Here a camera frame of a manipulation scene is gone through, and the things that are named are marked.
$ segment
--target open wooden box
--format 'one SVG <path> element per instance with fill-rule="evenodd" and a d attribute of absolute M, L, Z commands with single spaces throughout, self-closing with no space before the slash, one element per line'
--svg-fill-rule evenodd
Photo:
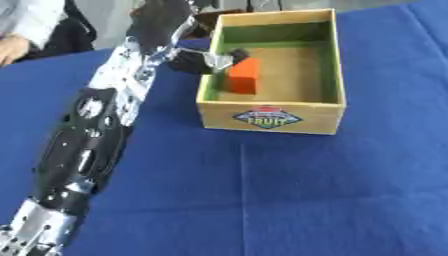
<path fill-rule="evenodd" d="M 346 107 L 335 11 L 222 15 L 212 53 L 247 50 L 261 63 L 255 95 L 227 90 L 227 74 L 202 78 L 207 128 L 335 134 Z"/>

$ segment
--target blue table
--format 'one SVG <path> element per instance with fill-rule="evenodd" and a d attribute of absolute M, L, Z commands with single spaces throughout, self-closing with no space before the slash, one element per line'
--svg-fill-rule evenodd
<path fill-rule="evenodd" d="M 447 13 L 427 0 L 339 15 L 349 102 L 334 137 L 203 129 L 199 78 L 162 67 L 66 255 L 448 255 Z M 0 70 L 2 222 L 108 54 Z"/>

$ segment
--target white sleeve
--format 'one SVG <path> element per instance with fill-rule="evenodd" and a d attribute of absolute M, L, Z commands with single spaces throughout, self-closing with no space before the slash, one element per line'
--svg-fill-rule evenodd
<path fill-rule="evenodd" d="M 11 33 L 30 40 L 40 49 L 58 25 L 64 13 L 64 0 L 18 0 L 16 23 Z"/>

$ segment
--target black pants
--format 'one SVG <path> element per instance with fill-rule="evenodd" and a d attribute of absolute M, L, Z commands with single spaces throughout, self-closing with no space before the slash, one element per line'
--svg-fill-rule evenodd
<path fill-rule="evenodd" d="M 93 50 L 91 38 L 76 19 L 67 18 L 56 26 L 45 49 L 31 52 L 21 60 L 39 59 Z"/>

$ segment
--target orange block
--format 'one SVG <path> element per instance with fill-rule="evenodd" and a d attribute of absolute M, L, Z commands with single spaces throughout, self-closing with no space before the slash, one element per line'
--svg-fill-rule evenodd
<path fill-rule="evenodd" d="M 234 93 L 256 94 L 260 78 L 260 60 L 248 58 L 230 68 L 228 89 Z"/>

